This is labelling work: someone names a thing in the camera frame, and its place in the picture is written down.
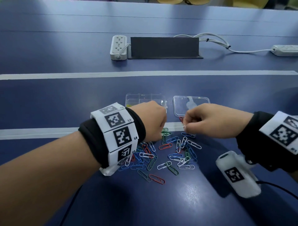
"transparent lid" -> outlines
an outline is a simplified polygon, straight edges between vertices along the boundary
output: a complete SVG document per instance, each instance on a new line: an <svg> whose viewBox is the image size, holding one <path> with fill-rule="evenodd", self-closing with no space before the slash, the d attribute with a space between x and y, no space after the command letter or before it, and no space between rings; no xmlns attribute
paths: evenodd
<svg viewBox="0 0 298 226"><path fill-rule="evenodd" d="M191 96L174 96L173 97L174 114L176 116L185 116L186 112L189 109L195 108L196 106L203 103L210 103L209 98L191 97Z"/></svg>
<svg viewBox="0 0 298 226"><path fill-rule="evenodd" d="M133 105L140 104L143 102L149 102L152 100L154 100L160 106L163 106L165 109L167 109L167 102L165 100L164 95L161 95L161 94L132 94L132 93L128 93L128 94L126 94L125 106L129 107L129 106L133 106Z"/></svg>

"black cable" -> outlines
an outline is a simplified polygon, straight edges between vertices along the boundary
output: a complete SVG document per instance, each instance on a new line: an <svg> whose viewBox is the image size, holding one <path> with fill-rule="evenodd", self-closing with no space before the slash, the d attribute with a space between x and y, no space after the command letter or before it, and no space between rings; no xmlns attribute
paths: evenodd
<svg viewBox="0 0 298 226"><path fill-rule="evenodd" d="M64 221L66 220L67 215L68 215L68 213L69 213L69 211L70 211L73 203L75 202L75 199L76 199L77 195L79 194L81 188L82 188L82 186L76 191L76 193L75 193L74 197L72 198L72 201L70 202L70 205L68 206L68 208L67 208L67 210L66 210L66 212L65 212L65 214L64 214L64 216L63 216L63 218L62 218L62 220L61 220L61 222L59 224L59 226L62 226L63 223L64 223Z"/></svg>
<svg viewBox="0 0 298 226"><path fill-rule="evenodd" d="M292 192L288 191L287 189L285 188L282 188L281 186L278 186L276 184L272 184L272 183L269 183L269 182L266 182L266 181L256 181L257 184L268 184L268 185L271 185L271 186L274 186L274 187L277 187L283 191L285 191L286 193L290 194L291 196L293 196L295 199L298 199L298 196L294 195Z"/></svg>

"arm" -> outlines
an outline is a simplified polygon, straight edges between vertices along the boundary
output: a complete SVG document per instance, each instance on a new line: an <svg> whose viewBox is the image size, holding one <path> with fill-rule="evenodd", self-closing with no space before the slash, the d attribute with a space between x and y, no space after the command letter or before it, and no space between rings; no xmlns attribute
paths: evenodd
<svg viewBox="0 0 298 226"><path fill-rule="evenodd" d="M281 168L298 182L298 154L294 155L259 131L272 117L265 112L252 114L217 104L201 104L187 111L183 124L188 133L215 138L235 137L238 148L248 160L269 171Z"/></svg>
<svg viewBox="0 0 298 226"><path fill-rule="evenodd" d="M136 126L144 141L160 140L165 108L151 101L131 109L134 123L144 125L141 131ZM96 121L86 122L95 128L95 142L107 149ZM43 225L101 167L102 155L82 134L77 131L0 166L0 225Z"/></svg>

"table surface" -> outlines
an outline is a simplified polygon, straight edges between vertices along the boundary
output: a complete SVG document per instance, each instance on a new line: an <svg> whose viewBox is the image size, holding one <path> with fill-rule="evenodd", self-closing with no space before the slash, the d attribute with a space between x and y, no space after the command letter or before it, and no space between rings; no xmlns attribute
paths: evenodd
<svg viewBox="0 0 298 226"><path fill-rule="evenodd" d="M111 61L116 34L172 37L212 32L234 50L298 44L295 11L97 1L3 1L0 5L0 74L298 70L298 59L269 52L233 54L214 43L200 43L204 59ZM1 129L77 127L89 113L110 103L124 104L127 93L162 93L168 122L175 95L206 96L212 103L245 111L278 110L298 115L297 75L167 75L108 78L0 80ZM0 140L0 164L53 139ZM94 174L82 187L65 225L298 225L298 202L278 189L238 197L215 165L237 149L234 139L197 136L195 170L153 169L165 185L147 183L133 170L104 178ZM161 164L173 150L158 151ZM298 185L282 170L253 168L264 181L298 195ZM57 225L69 204L47 225Z"/></svg>

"power strip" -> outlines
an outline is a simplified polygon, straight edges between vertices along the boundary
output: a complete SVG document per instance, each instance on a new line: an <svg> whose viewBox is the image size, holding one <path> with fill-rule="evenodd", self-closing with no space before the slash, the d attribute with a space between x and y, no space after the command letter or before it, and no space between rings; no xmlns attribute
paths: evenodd
<svg viewBox="0 0 298 226"><path fill-rule="evenodd" d="M276 56L298 56L298 45L274 45L271 52Z"/></svg>
<svg viewBox="0 0 298 226"><path fill-rule="evenodd" d="M127 59L127 37L124 35L115 35L112 39L110 56L114 61L123 61Z"/></svg>

